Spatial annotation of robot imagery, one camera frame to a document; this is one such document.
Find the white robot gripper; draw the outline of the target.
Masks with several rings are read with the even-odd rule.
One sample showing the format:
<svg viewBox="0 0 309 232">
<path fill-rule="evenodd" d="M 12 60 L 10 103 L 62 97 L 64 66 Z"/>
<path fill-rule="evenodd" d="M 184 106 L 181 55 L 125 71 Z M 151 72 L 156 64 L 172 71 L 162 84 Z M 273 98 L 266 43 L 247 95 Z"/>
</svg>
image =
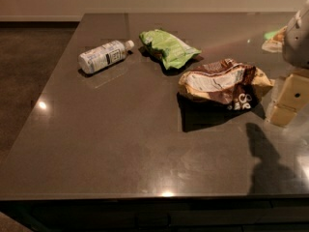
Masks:
<svg viewBox="0 0 309 232">
<path fill-rule="evenodd" d="M 267 120 L 279 127 L 287 126 L 309 102 L 309 0 L 287 24 L 283 58 L 299 68 L 288 76 L 280 76 L 271 93 Z"/>
</svg>

